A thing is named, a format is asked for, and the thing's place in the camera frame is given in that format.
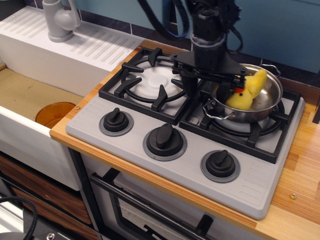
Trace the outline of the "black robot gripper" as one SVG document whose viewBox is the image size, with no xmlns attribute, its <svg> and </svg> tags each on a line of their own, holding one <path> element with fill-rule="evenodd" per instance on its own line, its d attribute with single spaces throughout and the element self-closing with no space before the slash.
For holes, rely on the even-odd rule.
<svg viewBox="0 0 320 240">
<path fill-rule="evenodd" d="M 174 52 L 170 58 L 190 98 L 196 95 L 199 79 L 219 84 L 216 99 L 223 105 L 235 87 L 245 85 L 248 69 L 231 59 L 224 42 L 193 42 L 192 51 Z"/>
</svg>

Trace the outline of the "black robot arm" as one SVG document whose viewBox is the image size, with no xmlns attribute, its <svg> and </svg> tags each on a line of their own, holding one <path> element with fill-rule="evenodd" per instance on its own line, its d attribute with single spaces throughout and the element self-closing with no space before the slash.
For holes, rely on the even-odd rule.
<svg viewBox="0 0 320 240">
<path fill-rule="evenodd" d="M 193 30 L 192 51 L 173 53 L 173 73 L 180 75 L 188 97 L 195 98 L 198 80 L 218 84 L 216 99 L 225 103 L 235 88 L 244 88 L 248 70 L 232 60 L 228 33 L 239 35 L 234 24 L 241 11 L 233 0 L 188 0 Z"/>
</svg>

